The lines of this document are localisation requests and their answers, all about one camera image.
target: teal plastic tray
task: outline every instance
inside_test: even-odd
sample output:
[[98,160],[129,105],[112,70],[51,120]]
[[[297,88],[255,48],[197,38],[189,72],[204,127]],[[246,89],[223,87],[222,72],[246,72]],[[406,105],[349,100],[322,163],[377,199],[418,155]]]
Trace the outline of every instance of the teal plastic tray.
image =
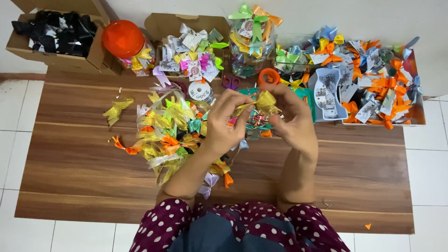
[[[258,92],[258,87],[249,88],[249,90],[247,88],[246,89],[241,89],[241,90],[238,90],[238,92],[240,92],[240,93],[242,93],[244,95],[249,95],[249,93],[253,94],[253,93]],[[313,91],[311,89],[309,89],[309,88],[304,88],[303,90],[298,88],[295,91],[295,93],[296,93],[296,95],[298,95],[300,97],[300,99],[303,99],[304,96],[308,97],[308,105],[309,105],[309,107],[311,109],[311,116],[313,117],[313,123],[316,123],[316,112],[314,110]],[[252,125],[246,125],[246,128],[247,129],[253,129],[255,127],[252,126]],[[270,124],[266,124],[266,125],[263,125],[262,127],[258,127],[258,128],[259,129],[263,129],[263,130],[270,130],[270,129],[273,129],[274,127],[272,127]]]

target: plastic jar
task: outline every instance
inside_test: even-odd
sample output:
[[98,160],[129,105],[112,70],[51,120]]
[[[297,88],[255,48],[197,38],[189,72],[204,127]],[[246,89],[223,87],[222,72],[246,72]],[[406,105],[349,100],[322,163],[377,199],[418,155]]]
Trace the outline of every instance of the plastic jar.
[[[249,38],[242,36],[238,32],[244,21],[245,19],[236,20],[232,24],[229,36],[232,72],[240,77],[256,75],[263,69],[265,60],[275,47],[277,37],[274,25],[271,25],[269,37],[263,41],[253,43]],[[261,29],[263,35],[266,32],[263,30],[265,26],[266,22],[262,22]]]
[[106,49],[137,76],[148,76],[150,69],[154,68],[154,48],[131,21],[110,23],[104,28],[102,41]]

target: hand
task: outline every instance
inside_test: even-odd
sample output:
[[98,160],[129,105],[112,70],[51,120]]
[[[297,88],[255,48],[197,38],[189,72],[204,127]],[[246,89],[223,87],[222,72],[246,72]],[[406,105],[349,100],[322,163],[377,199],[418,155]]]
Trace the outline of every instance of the hand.
[[314,131],[311,110],[289,87],[262,85],[277,100],[276,106],[283,111],[284,121],[278,115],[269,117],[270,124],[292,148],[299,150],[312,160],[317,160],[319,145]]
[[226,89],[207,115],[207,137],[200,149],[211,152],[215,160],[243,140],[246,134],[246,122],[254,106],[248,106],[241,113],[235,126],[229,126],[227,122],[237,106],[251,102],[253,100],[249,96]]

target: white tile floor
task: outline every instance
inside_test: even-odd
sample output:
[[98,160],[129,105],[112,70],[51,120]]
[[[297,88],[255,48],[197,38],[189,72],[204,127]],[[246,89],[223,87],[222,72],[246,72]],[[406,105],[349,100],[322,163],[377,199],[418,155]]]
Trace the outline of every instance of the white tile floor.
[[[135,224],[14,218],[43,82],[0,85],[0,252],[126,252]],[[340,233],[351,251],[445,251],[448,96],[424,102],[425,127],[405,128],[415,235]]]

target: box lid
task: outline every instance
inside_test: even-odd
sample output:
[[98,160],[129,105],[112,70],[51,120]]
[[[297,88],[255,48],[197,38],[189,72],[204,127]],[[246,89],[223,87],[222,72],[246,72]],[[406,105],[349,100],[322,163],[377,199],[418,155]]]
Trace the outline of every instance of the box lid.
[[95,15],[103,18],[105,24],[110,23],[109,16],[99,0],[11,0],[24,13],[30,13],[35,8],[61,12],[75,11],[81,14]]
[[230,27],[224,17],[152,13],[145,20],[145,28],[152,40],[160,41],[168,35],[180,37],[179,30],[182,23],[196,32],[202,30],[210,32],[215,28],[224,37],[224,42],[228,42]]

